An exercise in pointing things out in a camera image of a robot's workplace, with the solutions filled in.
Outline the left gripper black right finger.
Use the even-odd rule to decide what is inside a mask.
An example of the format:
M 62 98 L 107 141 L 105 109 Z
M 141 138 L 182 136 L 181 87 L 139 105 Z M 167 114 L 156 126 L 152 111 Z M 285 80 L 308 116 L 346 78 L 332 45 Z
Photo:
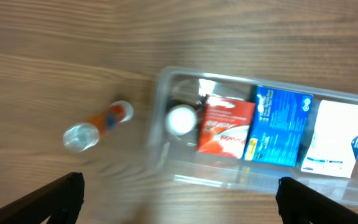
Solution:
M 358 224 L 358 214 L 291 177 L 278 181 L 275 196 L 283 224 Z

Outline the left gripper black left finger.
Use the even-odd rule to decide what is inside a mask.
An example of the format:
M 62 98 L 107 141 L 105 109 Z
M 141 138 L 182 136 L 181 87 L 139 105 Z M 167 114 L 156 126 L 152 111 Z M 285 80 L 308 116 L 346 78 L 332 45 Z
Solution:
M 0 223 L 75 224 L 84 194 L 83 174 L 71 172 L 0 208 Z

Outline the orange tablet tube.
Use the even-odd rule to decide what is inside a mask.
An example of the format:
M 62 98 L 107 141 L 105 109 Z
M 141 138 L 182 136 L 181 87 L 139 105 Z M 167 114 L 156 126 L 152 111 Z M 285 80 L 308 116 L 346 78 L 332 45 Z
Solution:
M 71 151 L 83 152 L 97 145 L 106 133 L 129 121 L 133 115 L 134 109 L 129 102 L 115 101 L 101 114 L 69 127 L 63 134 L 63 145 Z

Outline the white medicine box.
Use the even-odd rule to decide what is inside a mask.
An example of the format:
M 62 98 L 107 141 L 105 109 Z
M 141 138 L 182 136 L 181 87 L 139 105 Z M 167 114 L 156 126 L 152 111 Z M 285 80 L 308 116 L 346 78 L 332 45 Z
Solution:
M 300 157 L 300 170 L 350 178 L 357 158 L 358 105 L 321 101 L 310 145 Z

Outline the blue lozenge box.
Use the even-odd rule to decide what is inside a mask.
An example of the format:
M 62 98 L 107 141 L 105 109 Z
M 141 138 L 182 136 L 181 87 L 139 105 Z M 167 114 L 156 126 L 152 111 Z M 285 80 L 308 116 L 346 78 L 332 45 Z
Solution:
M 293 167 L 313 95 L 257 86 L 243 160 Z

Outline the red caplets box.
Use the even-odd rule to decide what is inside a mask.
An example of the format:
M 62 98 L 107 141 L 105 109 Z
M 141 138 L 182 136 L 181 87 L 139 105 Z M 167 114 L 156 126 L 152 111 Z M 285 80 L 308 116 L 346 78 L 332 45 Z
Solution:
M 197 151 L 204 154 L 243 157 L 255 103 L 208 95 L 200 126 Z

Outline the dark brown syrup bottle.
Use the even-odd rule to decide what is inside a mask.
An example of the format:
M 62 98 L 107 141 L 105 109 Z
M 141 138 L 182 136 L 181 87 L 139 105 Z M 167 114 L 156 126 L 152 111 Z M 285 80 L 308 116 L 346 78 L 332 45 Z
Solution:
M 165 129 L 169 134 L 183 136 L 200 122 L 203 105 L 174 98 L 166 106 Z

